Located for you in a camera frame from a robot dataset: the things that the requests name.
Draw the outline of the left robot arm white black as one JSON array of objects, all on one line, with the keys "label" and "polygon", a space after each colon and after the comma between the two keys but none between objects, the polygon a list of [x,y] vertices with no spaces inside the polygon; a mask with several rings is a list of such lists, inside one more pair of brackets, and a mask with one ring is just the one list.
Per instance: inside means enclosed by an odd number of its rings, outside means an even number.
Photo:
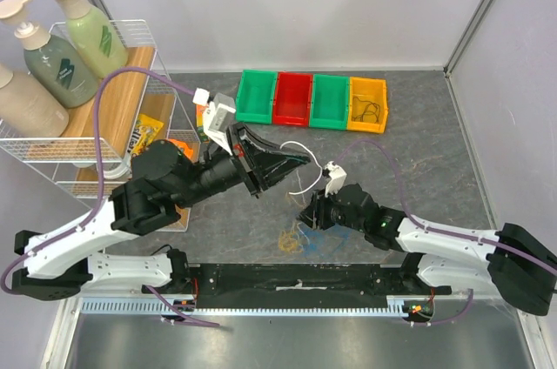
[{"label": "left robot arm white black", "polygon": [[132,159],[131,179],[97,209],[49,233],[20,231],[14,243],[17,270],[2,276],[2,290],[42,301],[93,290],[187,293],[193,276],[185,252],[142,257],[103,250],[172,225],[181,210],[237,185],[258,197],[312,161],[303,151],[264,140],[243,123],[229,126],[225,141],[225,146],[210,143],[197,162],[168,140],[150,144]]}]

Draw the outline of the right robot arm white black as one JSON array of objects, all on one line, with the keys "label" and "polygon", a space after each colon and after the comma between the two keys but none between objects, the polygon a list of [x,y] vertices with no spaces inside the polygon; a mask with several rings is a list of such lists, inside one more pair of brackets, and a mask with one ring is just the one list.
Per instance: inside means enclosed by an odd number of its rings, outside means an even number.
[{"label": "right robot arm white black", "polygon": [[410,265],[399,271],[400,287],[497,292],[509,305],[545,316],[556,293],[556,256],[525,228],[500,230],[439,225],[377,204],[359,184],[334,194],[312,194],[298,221],[313,230],[335,225],[358,231],[373,246],[406,253]]}]

